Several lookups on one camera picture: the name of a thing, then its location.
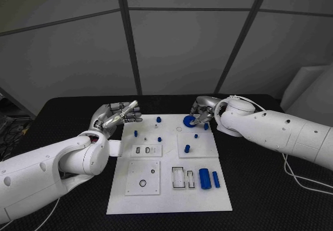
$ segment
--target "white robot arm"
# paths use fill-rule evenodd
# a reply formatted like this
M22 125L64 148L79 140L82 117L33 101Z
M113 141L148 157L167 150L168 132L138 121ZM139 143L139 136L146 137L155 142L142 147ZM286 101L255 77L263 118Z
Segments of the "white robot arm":
M224 100L198 96L184 125L191 127L214 117L223 133L244 137L262 147L333 170L333 128L275 111L255 113L252 104L237 96Z
M136 101L105 104L89 130L61 142L0 162L0 224L25 216L97 175L109 156L119 156L119 141L107 140L116 125L141 122ZM67 179L61 172L74 173Z

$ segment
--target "black table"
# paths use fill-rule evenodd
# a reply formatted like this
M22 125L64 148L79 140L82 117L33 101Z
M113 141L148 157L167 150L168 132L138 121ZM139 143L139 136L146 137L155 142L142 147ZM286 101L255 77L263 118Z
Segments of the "black table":
M211 95L226 98L227 95ZM244 95L266 110L282 112L268 95ZM187 114L195 95L67 97L47 101L14 154L74 137L87 129L102 104L138 100L142 114ZM102 173L60 200L40 230L333 230L333 196L302 189L282 170L282 157L243 138L216 131L210 122L231 212L105 215L116 159ZM113 140L120 139L118 126ZM333 172L289 157L295 173L333 184ZM54 202L15 220L5 230L34 230Z

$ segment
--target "robotic hand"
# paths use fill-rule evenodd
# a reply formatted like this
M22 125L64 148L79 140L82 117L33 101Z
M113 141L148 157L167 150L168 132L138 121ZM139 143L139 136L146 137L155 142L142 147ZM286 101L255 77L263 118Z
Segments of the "robotic hand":
M265 148L333 170L333 128L292 115L265 111L256 104L262 112L255 112L253 104L240 96L223 100L198 96L184 117L184 125L193 127L214 117L217 130L223 133L243 136Z
M107 140L116 125L141 122L136 101L102 105L87 131L0 162L0 224L25 216L97 175L120 141ZM60 178L58 170L76 174Z

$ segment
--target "blue object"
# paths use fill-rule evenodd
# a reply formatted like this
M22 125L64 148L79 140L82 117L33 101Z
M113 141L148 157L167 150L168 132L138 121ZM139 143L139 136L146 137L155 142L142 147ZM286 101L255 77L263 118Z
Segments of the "blue object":
M210 189L211 188L211 184L210 184L208 171L207 171L206 168L201 168L198 170L198 175L200 175L201 189Z
M214 187L218 188L220 187L220 182L218 182L218 177L217 177L216 172L213 172L213 182L214 182Z
M188 127L188 128L193 128L195 127L195 124L194 125L190 125L188 123L195 119L195 117L193 116L185 116L184 119L182 119L182 123L184 123L184 126Z
M185 147L184 147L184 152L185 152L185 153L188 153L188 148L190 148L190 146L185 145Z

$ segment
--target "round hole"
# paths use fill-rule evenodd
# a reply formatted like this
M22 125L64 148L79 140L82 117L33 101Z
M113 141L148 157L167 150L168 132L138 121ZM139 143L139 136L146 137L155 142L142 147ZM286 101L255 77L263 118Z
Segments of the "round hole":
M144 187L144 186L145 186L145 183L146 183L145 180L139 180L139 183L138 183L138 184L139 184L141 187Z

